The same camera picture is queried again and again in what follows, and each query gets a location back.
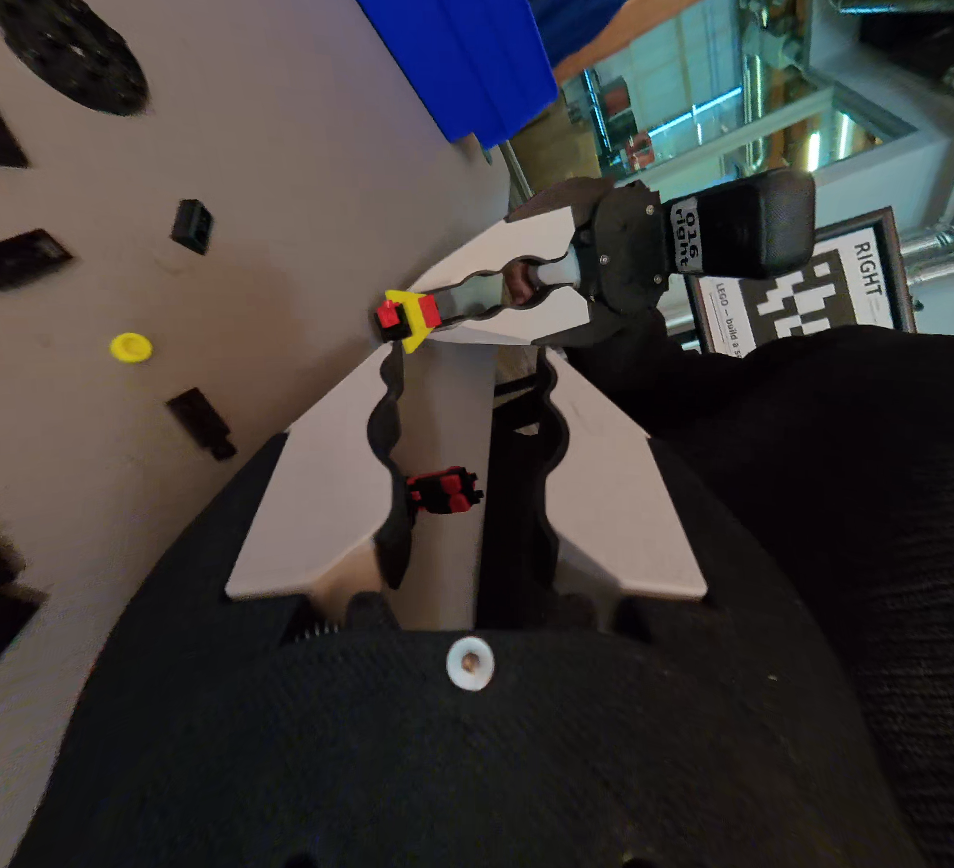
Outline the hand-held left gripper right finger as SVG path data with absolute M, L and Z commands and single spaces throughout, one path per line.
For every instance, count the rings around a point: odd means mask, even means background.
M 626 598 L 701 602 L 709 587 L 649 435 L 555 350 L 541 349 L 539 366 L 555 421 L 539 485 L 554 589 L 588 600 L 599 624 Z

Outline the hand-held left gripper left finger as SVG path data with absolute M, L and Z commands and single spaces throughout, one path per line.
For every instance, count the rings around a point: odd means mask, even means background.
M 399 344 L 379 347 L 289 427 L 225 585 L 232 600 L 302 595 L 326 619 L 362 592 L 399 589 L 412 512 L 392 457 Z

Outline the black lego clip plate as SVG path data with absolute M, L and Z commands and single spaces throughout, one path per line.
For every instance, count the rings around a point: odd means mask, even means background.
M 217 462 L 237 455 L 229 425 L 197 387 L 168 399 L 165 406 L 196 445 Z

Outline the person's right forearm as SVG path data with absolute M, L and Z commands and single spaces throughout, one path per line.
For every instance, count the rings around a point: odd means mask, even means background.
M 952 866 L 952 335 L 843 326 L 737 359 L 684 350 L 656 316 L 566 355 L 779 565 L 928 864 Z

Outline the small black red yellow lego assembly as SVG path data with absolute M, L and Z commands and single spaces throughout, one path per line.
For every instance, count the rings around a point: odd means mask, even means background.
M 398 342 L 412 354 L 435 330 L 443 327 L 434 295 L 387 290 L 374 311 L 374 323 L 383 342 Z

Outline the small black lego plate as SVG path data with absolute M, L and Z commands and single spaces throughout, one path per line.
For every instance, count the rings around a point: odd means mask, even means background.
M 213 217 L 208 208 L 198 199 L 183 199 L 176 208 L 170 239 L 193 254 L 205 256 L 212 228 Z

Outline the long black red yellow lego model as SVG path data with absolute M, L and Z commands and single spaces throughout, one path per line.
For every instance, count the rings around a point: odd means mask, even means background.
M 483 502 L 478 476 L 464 467 L 406 477 L 408 508 L 412 516 L 466 513 Z

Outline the framed marker sign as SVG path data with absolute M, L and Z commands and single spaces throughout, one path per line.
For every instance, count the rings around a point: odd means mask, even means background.
M 687 291 L 699 350 L 736 359 L 783 337 L 841 327 L 917 331 L 889 207 L 817 231 L 812 257 L 796 271 L 692 279 Z

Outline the black round lego plate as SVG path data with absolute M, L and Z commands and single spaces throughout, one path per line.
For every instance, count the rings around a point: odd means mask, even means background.
M 120 117 L 144 111 L 150 89 L 126 40 L 83 0 L 1 0 L 2 37 L 65 98 Z

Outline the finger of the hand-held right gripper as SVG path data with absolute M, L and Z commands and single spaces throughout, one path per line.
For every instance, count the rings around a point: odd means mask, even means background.
M 587 325 L 589 302 L 579 291 L 577 264 L 530 264 L 537 284 L 533 302 L 523 307 L 501 302 L 438 302 L 444 320 L 436 341 L 458 345 L 524 346 Z
M 517 260 L 562 258 L 575 226 L 570 207 L 513 221 L 501 220 L 440 259 L 409 288 L 438 302 L 501 302 L 504 270 Z

